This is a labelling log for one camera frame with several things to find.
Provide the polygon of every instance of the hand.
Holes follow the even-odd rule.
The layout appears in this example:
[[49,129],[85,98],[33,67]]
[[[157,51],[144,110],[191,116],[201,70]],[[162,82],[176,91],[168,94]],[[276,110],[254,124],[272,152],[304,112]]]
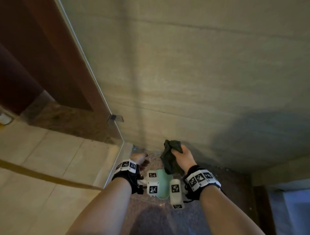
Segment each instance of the hand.
[[145,159],[147,156],[147,153],[134,153],[131,155],[130,159],[137,163],[140,166],[139,169],[142,171],[150,163]]
[[183,169],[185,174],[187,174],[188,170],[192,167],[197,165],[191,151],[185,146],[181,145],[183,153],[179,153],[177,150],[172,149],[171,152],[175,155],[176,162],[178,165]]

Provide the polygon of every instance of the wrist-mounted device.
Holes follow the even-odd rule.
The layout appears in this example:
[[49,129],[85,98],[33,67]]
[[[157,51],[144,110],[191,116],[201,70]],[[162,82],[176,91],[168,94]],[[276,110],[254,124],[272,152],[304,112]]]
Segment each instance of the wrist-mounted device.
[[127,159],[118,164],[112,180],[118,177],[122,177],[130,183],[131,194],[143,194],[143,186],[139,185],[137,182],[138,180],[142,180],[143,176],[140,175],[139,165],[134,161]]
[[222,191],[221,184],[214,175],[199,165],[192,166],[183,181],[185,189],[188,191],[185,196],[190,200],[199,200],[202,190],[210,185],[214,185]]

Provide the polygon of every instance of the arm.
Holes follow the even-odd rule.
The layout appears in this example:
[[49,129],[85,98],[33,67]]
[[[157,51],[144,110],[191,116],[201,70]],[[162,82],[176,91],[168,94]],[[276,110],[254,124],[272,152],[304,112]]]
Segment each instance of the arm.
[[[140,170],[148,164],[146,154],[133,154],[131,160],[140,165]],[[126,215],[131,186],[124,178],[115,178],[80,213],[67,235],[119,234]]]
[[[185,145],[182,145],[182,150],[183,153],[174,149],[171,152],[187,174],[188,170],[197,164]],[[216,186],[205,187],[199,201],[212,235],[264,235],[263,231]]]

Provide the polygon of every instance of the forearm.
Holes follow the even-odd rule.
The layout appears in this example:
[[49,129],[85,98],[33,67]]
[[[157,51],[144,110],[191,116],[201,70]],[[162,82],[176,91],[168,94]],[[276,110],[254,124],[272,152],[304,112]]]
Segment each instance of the forearm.
[[200,203],[212,235],[264,235],[263,231],[217,187],[208,186]]
[[119,234],[130,195],[129,182],[120,177],[114,179],[87,205],[66,234]]

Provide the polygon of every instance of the dark green cloth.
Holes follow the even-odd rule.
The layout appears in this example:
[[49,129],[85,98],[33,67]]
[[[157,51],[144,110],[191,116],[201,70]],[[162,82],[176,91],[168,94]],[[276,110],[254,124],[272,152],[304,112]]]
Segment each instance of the dark green cloth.
[[171,149],[175,149],[180,153],[183,153],[181,148],[181,142],[177,140],[166,140],[164,143],[165,150],[160,156],[162,163],[164,164],[165,172],[168,175],[180,173],[184,174],[182,168],[176,162],[175,156],[172,154]]

